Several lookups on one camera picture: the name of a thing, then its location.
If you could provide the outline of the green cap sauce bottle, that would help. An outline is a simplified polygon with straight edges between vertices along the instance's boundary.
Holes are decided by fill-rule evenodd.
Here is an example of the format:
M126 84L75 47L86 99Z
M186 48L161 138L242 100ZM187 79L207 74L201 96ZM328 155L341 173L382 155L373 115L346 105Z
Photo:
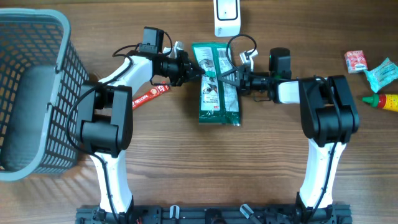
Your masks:
M375 94L372 96L362 97L362 102L367 103L369 106L373 108L397 112L398 111L397 99L398 99L397 95Z

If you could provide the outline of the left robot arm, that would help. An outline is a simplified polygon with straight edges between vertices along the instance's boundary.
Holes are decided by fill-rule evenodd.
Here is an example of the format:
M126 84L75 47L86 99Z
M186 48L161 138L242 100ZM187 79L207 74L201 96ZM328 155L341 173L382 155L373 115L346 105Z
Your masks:
M128 186L126 149L133 134L132 97L140 87L158 75L169 79L168 86L181 86L204 74L183 45L163 48L166 31L145 27L143 40L128 45L128 53L117 49L113 57L123 64L106 78L84 82L71 108L77 113L72 146L91 157L99 180L101 201L76 211L76 223L153 223L160 220L157 207L135 206Z

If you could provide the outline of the red stick sachet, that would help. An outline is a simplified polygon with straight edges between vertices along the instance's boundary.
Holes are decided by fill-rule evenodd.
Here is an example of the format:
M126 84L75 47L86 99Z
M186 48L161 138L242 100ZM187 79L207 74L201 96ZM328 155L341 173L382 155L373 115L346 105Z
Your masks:
M133 100L132 108L135 110L138 107L142 106L143 104L153 100L154 98L157 98L158 96L160 96L161 94L163 94L169 90L170 90L170 87L168 85L157 85L157 86L151 88L149 91L147 91L142 96Z

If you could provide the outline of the teal white sachet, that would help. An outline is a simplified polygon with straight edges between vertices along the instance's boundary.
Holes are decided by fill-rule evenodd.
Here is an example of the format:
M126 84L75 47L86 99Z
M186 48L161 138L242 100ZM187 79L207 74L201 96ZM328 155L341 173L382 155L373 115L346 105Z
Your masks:
M364 73L371 90L377 93L383 87L397 79L397 65L389 58L386 58L380 66L370 71L365 70Z

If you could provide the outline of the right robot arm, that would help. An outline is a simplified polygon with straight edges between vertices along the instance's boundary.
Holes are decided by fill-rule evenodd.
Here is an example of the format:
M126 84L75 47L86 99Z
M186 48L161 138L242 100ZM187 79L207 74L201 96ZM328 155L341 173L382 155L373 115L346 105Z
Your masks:
M359 129L359 114L344 75L293 78L290 50L269 52L269 70L254 71L257 50L241 53L240 66L218 74L221 82L241 93L266 92L277 104L298 104L301 126L308 139L308 159L303 184L295 203L264 209L263 223L343 223L349 206L332 199L336 170L351 135Z

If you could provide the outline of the red packet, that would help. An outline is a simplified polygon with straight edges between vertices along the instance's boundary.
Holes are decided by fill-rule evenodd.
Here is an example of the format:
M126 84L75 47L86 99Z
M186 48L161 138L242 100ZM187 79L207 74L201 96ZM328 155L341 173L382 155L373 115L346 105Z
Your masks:
M348 73L359 73L368 69L367 61L362 50L346 52L345 62Z

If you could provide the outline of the green 3M gloves packet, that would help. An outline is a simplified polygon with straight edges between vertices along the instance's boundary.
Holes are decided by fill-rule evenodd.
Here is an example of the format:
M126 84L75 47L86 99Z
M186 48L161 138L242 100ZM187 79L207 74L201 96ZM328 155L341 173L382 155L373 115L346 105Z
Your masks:
M205 71L201 76L199 122L240 126L236 87L218 80L218 75L233 68L226 55L226 44L196 42L192 50L198 65Z

